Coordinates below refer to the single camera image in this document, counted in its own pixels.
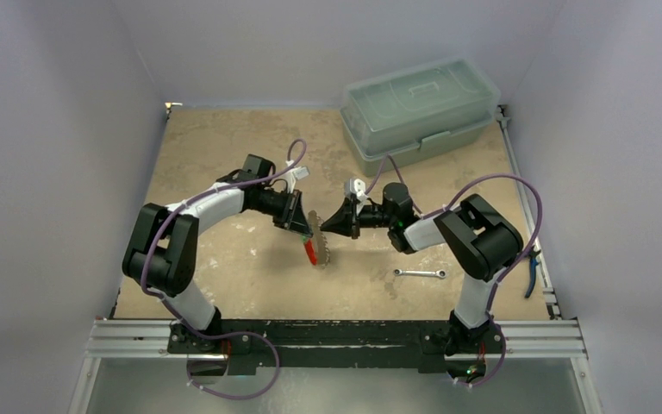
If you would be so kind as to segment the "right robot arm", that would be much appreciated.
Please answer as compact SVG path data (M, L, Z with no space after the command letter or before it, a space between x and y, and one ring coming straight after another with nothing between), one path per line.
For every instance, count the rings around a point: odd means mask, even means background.
M452 210L423 218L415 211L408 187L399 182L384 187L381 203L365 202L348 192L341 207L320 226L322 232L352 239L366 228L385 228L392 247L403 254L447 245L464 272L463 285L447 333L430 340L444 346L447 355L479 351L493 326L490 295L495 279L524 248L518 230L478 194Z

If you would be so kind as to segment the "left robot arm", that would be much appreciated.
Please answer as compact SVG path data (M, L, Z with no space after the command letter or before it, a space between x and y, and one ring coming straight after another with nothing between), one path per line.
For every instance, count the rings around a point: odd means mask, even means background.
M249 154L243 167L192 198L145 204L129 238L122 273L190 327L189 341L200 352L215 351L222 344L221 312L193 280L199 236L226 218L253 210L269 216L279 229L310 238L302 193L295 187L308 175L308 168L293 160L278 172L272 161Z

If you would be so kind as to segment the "steel key organizer red handle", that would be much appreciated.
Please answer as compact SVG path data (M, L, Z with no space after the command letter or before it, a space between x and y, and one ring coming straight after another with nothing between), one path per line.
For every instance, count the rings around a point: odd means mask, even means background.
M330 262L326 236L321 231L322 219L315 210L308 213L308 222L313 235L303 239L305 253L311 265L325 267Z

